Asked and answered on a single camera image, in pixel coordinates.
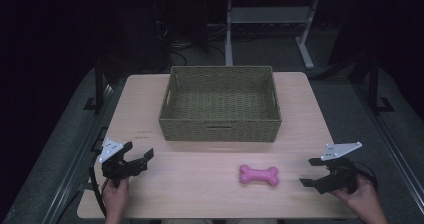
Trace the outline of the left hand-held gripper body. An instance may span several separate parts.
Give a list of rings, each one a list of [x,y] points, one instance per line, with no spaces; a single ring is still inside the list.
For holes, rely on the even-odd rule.
[[[147,164],[143,166],[137,165],[134,160],[118,161],[116,153],[122,149],[123,145],[123,143],[107,138],[98,158],[99,163],[102,165],[103,176],[112,180],[116,187],[119,186],[122,179],[138,176],[147,169]]]

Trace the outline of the pink bone-shaped dog toy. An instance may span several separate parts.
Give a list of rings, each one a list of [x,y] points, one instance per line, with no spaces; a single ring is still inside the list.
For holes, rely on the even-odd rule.
[[[239,182],[242,184],[248,184],[252,181],[264,181],[270,186],[279,184],[279,170],[274,166],[268,169],[252,169],[248,165],[241,165],[239,171]]]

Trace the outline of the grey metal desk frame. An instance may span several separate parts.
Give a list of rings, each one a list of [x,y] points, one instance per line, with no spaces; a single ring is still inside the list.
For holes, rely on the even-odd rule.
[[[303,31],[299,36],[295,37],[295,41],[305,68],[312,70],[314,68],[314,63],[308,52],[306,41],[315,17],[318,3],[319,0],[312,0],[309,6],[235,7],[232,4],[232,0],[227,0],[226,38],[224,42],[225,65],[233,65],[233,24],[303,24]]]

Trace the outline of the person's right hand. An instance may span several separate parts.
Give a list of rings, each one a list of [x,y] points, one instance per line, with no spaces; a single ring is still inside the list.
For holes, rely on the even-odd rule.
[[[372,182],[358,175],[356,178],[357,190],[349,194],[345,189],[332,191],[331,194],[339,198],[358,217],[376,213],[380,209],[377,193]]]

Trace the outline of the green woven basket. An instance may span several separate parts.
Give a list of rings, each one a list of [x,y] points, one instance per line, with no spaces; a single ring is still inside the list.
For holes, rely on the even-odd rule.
[[[167,141],[273,142],[282,118],[272,68],[174,67],[158,121]]]

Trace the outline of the aluminium frame rail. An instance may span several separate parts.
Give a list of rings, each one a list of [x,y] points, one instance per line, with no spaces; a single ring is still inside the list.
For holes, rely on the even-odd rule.
[[[77,214],[82,197],[93,193],[89,167],[94,149],[110,122],[110,110],[116,105],[113,87],[105,85],[102,94],[103,107],[95,111],[90,108],[94,103],[94,86],[78,87],[47,143],[43,152],[43,189],[47,197],[41,224],[101,224],[104,220]]]
[[[397,142],[392,134],[389,133],[387,125],[382,120],[378,111],[375,111],[367,100],[367,93],[358,85],[354,85],[353,89],[358,96],[364,109],[370,116],[374,126],[377,128],[379,135],[382,137],[389,156],[405,183],[410,195],[414,199],[417,207],[424,216],[424,187],[421,185],[416,175],[413,173],[410,165],[407,163],[404,155],[397,146]]]

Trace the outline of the black metal post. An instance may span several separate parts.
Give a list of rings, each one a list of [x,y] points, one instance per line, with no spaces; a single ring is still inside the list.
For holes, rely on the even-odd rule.
[[[87,99],[84,110],[91,110],[95,114],[98,114],[104,105],[104,91],[105,91],[105,80],[103,64],[101,60],[98,60],[95,68],[95,96]]]
[[[379,63],[375,57],[371,58],[369,66],[369,83],[367,102],[375,115],[381,112],[394,112],[395,109],[386,97],[378,96]]]

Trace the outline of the person's left hand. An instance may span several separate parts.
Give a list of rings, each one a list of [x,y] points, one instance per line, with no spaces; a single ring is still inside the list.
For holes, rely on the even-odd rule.
[[[118,187],[111,180],[106,180],[103,185],[102,198],[106,209],[106,218],[123,218],[129,199],[129,179],[122,179]]]

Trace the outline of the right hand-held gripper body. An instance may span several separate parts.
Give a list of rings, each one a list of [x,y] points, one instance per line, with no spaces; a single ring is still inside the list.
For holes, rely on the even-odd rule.
[[[350,193],[356,190],[356,167],[346,155],[361,147],[360,142],[325,146],[320,160],[329,174],[316,181],[316,189],[320,194],[342,188],[347,188]]]

